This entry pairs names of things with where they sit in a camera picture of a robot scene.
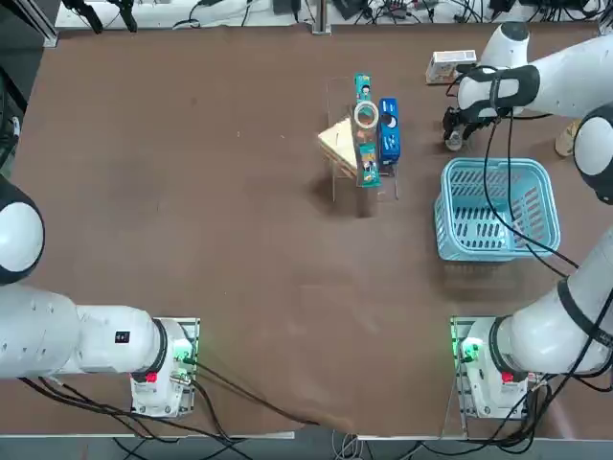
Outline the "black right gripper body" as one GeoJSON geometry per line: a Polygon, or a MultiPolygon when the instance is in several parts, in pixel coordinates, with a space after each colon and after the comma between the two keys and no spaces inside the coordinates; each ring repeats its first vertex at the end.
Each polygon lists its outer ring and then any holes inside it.
{"type": "Polygon", "coordinates": [[[491,120],[498,116],[496,110],[492,107],[450,107],[449,111],[451,113],[453,126],[488,124],[491,120]]]}

